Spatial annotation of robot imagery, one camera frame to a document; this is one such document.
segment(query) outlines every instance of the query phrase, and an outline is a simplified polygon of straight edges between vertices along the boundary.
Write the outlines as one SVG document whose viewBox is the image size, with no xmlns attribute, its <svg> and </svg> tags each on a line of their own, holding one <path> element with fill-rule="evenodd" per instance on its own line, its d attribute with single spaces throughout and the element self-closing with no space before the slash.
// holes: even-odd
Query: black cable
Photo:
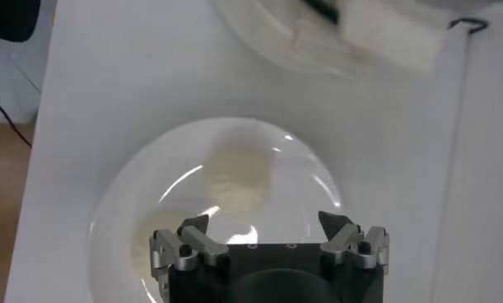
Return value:
<svg viewBox="0 0 503 303">
<path fill-rule="evenodd" d="M 13 131 L 15 131 L 15 133 L 22 139 L 22 141 L 24 141 L 24 143 L 26 143 L 26 145 L 31 148 L 31 143 L 26 139 L 26 137 L 24 137 L 22 135 L 22 133 L 19 131 L 19 129 L 17 129 L 17 127 L 13 123 L 12 119 L 10 118 L 10 116 L 7 115 L 6 111 L 2 108 L 1 105 L 0 105 L 0 111 L 1 111 L 2 115 L 4 116 L 4 118 L 6 118 L 7 122 L 12 127 Z"/>
<path fill-rule="evenodd" d="M 471 26 L 474 26 L 472 29 L 468 30 L 469 35 L 476 34 L 479 31 L 485 30 L 487 27 L 489 27 L 489 21 L 487 20 L 477 18 L 459 18 L 449 23 L 449 30 L 460 23 L 467 23 Z"/>
</svg>

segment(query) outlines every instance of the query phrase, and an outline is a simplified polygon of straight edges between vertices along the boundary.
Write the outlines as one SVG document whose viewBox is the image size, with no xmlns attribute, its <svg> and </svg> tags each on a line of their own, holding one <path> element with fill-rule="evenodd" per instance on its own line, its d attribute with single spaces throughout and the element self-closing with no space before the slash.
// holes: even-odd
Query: screw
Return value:
<svg viewBox="0 0 503 303">
<path fill-rule="evenodd" d="M 370 254 L 370 252 L 372 251 L 372 246 L 369 242 L 361 241 L 357 245 L 357 251 L 359 252 L 359 254 Z"/>
<path fill-rule="evenodd" d="M 190 245 L 181 245 L 179 247 L 179 256 L 180 257 L 188 257 L 190 256 L 191 254 L 193 254 L 193 249 L 191 248 Z"/>
</svg>

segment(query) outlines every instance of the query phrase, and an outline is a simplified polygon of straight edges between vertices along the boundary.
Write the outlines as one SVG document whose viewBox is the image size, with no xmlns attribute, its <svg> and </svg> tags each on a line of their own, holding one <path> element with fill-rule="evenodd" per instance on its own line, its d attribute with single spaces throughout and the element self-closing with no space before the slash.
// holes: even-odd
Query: white table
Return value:
<svg viewBox="0 0 503 303">
<path fill-rule="evenodd" d="M 435 77 L 305 77 L 243 45 L 208 0 L 59 0 L 6 302 L 91 302 L 107 185 L 164 131 L 220 115 L 314 148 L 356 220 L 390 230 L 391 301 L 428 302 L 464 66 L 464 30 L 450 35 Z"/>
</svg>

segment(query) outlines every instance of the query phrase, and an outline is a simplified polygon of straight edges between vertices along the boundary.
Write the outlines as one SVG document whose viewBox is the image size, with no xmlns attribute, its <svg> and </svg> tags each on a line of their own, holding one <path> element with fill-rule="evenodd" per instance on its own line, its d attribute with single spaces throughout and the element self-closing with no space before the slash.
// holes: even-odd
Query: wooden floor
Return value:
<svg viewBox="0 0 503 303">
<path fill-rule="evenodd" d="M 32 139 L 32 125 L 17 127 Z M 29 158 L 30 148 L 7 124 L 0 124 L 0 303 L 4 301 Z"/>
</svg>

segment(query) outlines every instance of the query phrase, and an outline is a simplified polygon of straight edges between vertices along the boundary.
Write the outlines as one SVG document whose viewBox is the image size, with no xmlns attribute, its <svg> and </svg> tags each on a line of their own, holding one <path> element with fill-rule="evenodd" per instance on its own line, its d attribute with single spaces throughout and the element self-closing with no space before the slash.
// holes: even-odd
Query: white bowl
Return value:
<svg viewBox="0 0 503 303">
<path fill-rule="evenodd" d="M 317 212 L 340 209 L 332 177 L 292 134 L 256 119 L 186 124 L 110 185 L 91 227 L 91 294 L 95 303 L 161 302 L 148 238 L 186 217 L 208 213 L 207 233 L 223 243 L 322 242 Z"/>
</svg>

